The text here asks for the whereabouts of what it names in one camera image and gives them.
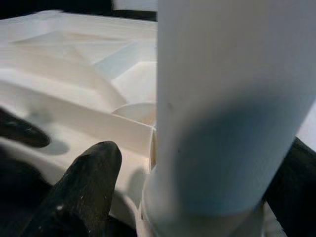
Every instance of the white plastic mold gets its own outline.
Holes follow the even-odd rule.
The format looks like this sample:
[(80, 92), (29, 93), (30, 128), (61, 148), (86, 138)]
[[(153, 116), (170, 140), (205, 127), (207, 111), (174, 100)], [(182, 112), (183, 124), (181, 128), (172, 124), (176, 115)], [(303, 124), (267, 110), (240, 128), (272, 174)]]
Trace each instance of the white plastic mold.
[(156, 153), (156, 23), (44, 11), (2, 20), (0, 31), (0, 106), (52, 139), (42, 149), (1, 146), (54, 184), (91, 145), (116, 142), (111, 214), (135, 227)]

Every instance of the flat surface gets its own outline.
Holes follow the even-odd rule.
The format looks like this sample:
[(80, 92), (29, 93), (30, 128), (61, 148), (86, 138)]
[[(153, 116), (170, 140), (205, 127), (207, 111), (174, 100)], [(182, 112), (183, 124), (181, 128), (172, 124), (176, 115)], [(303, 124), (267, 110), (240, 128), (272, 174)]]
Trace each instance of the flat surface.
[(156, 62), (140, 62), (112, 80), (129, 103), (156, 101)]
[(81, 53), (89, 63), (95, 64), (127, 45), (128, 42), (85, 43), (76, 44), (74, 48)]
[(26, 45), (17, 46), (19, 50), (37, 55), (49, 55), (50, 57), (69, 60), (74, 62), (85, 62), (85, 59), (71, 45)]
[(98, 35), (90, 34), (78, 34), (63, 31), (54, 31), (44, 35), (32, 37), (29, 39), (23, 39), (15, 41), (13, 44), (16, 46), (21, 45), (68, 45), (74, 43), (105, 43), (105, 42), (116, 42), (123, 41), (123, 39), (115, 37), (101, 37)]
[(0, 81), (18, 84), (30, 90), (39, 91), (98, 111), (108, 111), (108, 108), (111, 107), (95, 90), (46, 79), (21, 70), (0, 69)]

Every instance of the white cylinder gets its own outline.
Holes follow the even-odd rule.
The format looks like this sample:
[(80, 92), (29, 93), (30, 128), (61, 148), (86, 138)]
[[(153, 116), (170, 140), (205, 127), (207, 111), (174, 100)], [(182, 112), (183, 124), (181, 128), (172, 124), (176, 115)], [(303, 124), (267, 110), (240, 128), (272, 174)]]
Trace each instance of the white cylinder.
[(152, 226), (257, 207), (315, 99), (315, 9), (158, 1), (158, 163), (143, 200)]

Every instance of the white pipe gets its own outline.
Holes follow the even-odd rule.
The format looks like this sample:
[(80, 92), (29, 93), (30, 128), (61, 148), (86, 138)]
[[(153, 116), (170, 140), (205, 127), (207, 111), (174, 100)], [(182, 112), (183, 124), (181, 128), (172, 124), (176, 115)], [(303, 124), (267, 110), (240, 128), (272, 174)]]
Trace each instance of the white pipe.
[(225, 236), (260, 203), (315, 99), (315, 9), (158, 1), (158, 163), (143, 199), (155, 233), (232, 217), (216, 232)]

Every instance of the white plastic tube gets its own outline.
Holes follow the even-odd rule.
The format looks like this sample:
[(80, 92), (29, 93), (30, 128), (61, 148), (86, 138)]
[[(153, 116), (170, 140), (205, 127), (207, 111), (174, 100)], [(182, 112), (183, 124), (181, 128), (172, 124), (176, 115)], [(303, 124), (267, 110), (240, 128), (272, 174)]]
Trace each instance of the white plastic tube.
[(143, 199), (154, 233), (197, 216), (244, 220), (258, 206), (315, 99), (315, 9), (159, 0), (158, 163)]

